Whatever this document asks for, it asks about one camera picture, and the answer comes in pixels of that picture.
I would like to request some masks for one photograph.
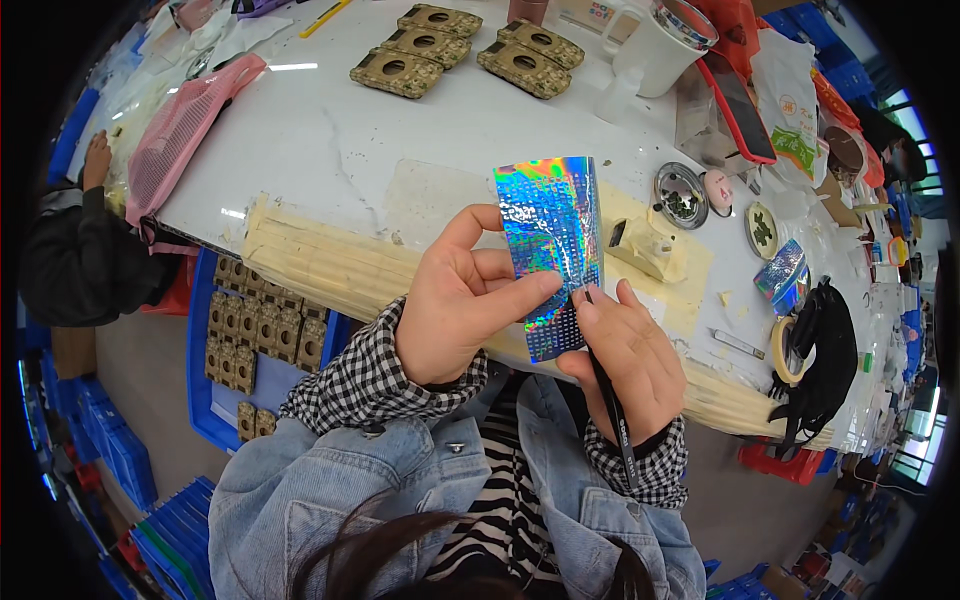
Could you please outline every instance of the floor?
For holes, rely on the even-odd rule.
[[[101,382],[150,451],[165,499],[197,475],[216,482],[229,456],[190,427],[186,405],[186,319],[141,313],[97,329]],[[690,491],[684,521],[701,556],[722,561],[710,581],[727,581],[760,562],[792,564],[826,520],[834,475],[799,486],[740,466],[737,438],[687,422]],[[139,512],[112,477],[105,486],[130,522]]]

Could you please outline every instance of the tape roll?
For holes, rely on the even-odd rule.
[[[796,320],[793,317],[784,317],[774,325],[774,330],[770,334],[770,350],[773,352],[774,369],[777,370],[780,379],[790,385],[797,384],[804,378],[804,372],[806,372],[806,364],[801,364],[797,372],[790,371],[786,364],[786,338],[795,323]]]

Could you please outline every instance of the fingernail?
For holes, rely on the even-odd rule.
[[[564,285],[564,278],[556,271],[545,271],[545,276],[540,277],[540,289],[544,294],[553,294]]]
[[[589,302],[581,304],[580,308],[577,309],[577,314],[580,315],[580,319],[584,325],[592,325],[600,321],[600,311]]]

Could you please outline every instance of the black and white checkered sleeve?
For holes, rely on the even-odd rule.
[[[337,358],[307,375],[280,406],[318,436],[337,427],[359,427],[403,417],[438,419],[476,396],[487,384],[487,354],[479,350],[460,379],[429,391],[403,374],[394,331],[406,297],[391,302],[360,329]]]
[[[634,449],[640,482],[640,487],[635,490],[630,489],[620,448],[603,437],[593,424],[593,419],[587,424],[584,449],[590,463],[615,492],[643,504],[679,511],[684,507],[687,496],[686,488],[680,485],[687,455],[684,418],[674,418],[658,437],[661,438],[660,443],[653,448],[645,448],[644,444]]]

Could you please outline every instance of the denim jacket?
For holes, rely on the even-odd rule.
[[[335,538],[357,506],[386,492],[348,533],[414,512],[466,513],[491,475],[477,423],[506,373],[442,419],[403,417],[371,435],[341,426],[318,437],[297,419],[241,446],[210,505],[210,572],[222,599],[289,596],[299,566]],[[680,512],[614,492],[590,464],[556,383],[535,375],[517,397],[518,435],[564,586],[571,598],[604,598],[620,549],[643,560],[659,599],[703,598],[706,573]],[[420,579],[454,525],[409,544],[377,574],[369,597]],[[326,561],[307,598],[322,598]]]

